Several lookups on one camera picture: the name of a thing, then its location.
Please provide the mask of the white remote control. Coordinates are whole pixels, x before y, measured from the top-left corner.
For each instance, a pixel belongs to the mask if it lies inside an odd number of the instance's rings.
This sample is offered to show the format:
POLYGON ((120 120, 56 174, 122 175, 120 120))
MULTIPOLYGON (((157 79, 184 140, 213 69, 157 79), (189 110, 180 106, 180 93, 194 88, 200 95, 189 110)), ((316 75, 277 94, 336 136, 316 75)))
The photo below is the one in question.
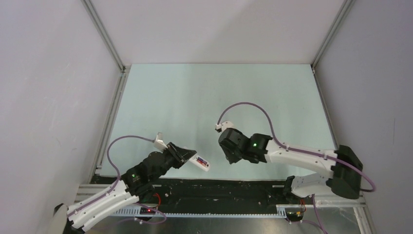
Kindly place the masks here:
POLYGON ((192 163, 205 172, 210 170, 210 162, 201 157, 197 152, 190 159, 188 159, 187 162, 192 163))

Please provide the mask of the blue battery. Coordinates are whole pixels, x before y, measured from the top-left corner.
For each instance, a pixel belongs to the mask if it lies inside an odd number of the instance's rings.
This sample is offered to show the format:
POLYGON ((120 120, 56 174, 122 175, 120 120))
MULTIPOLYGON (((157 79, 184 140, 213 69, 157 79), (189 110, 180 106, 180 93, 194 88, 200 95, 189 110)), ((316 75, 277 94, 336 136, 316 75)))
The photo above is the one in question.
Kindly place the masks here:
POLYGON ((206 160, 204 160, 203 158, 201 158, 200 156, 196 158, 197 162, 199 162, 200 164, 203 165, 208 165, 208 162, 206 160))

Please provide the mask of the red battery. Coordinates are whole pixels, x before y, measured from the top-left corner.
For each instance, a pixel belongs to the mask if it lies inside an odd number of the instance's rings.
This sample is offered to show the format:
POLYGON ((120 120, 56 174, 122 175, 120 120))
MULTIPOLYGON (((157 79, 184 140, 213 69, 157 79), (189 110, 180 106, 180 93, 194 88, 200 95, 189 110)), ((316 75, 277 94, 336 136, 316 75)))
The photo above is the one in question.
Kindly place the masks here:
POLYGON ((201 158, 196 158, 195 159, 195 164, 197 164, 197 166, 199 166, 200 168, 203 168, 203 167, 207 168, 208 167, 208 163, 205 160, 201 159, 201 158))

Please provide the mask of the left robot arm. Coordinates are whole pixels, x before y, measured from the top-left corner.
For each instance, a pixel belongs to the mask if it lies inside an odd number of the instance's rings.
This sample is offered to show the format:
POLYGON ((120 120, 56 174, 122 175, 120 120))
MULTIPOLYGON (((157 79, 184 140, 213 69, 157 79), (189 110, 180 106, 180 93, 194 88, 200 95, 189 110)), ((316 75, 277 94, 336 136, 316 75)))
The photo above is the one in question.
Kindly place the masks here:
POLYGON ((161 151, 149 153, 104 190, 73 205, 56 206, 48 233, 84 234, 101 220, 126 206, 139 201, 151 201, 154 182, 169 169, 179 169, 196 154, 196 150, 181 148, 172 142, 161 151))

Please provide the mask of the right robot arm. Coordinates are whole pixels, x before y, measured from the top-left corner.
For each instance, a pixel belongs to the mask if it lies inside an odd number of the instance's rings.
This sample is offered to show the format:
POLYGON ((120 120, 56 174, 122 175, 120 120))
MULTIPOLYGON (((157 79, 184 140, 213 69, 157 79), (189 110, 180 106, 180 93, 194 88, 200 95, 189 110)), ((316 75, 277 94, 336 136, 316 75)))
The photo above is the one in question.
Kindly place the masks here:
POLYGON ((283 198, 288 203, 310 195, 359 198, 363 164, 348 146, 340 145, 337 150, 306 150, 278 144, 268 135, 247 137, 234 128, 221 132, 218 143, 231 164, 243 159, 255 164, 283 163, 312 171, 310 175, 287 178, 283 198))

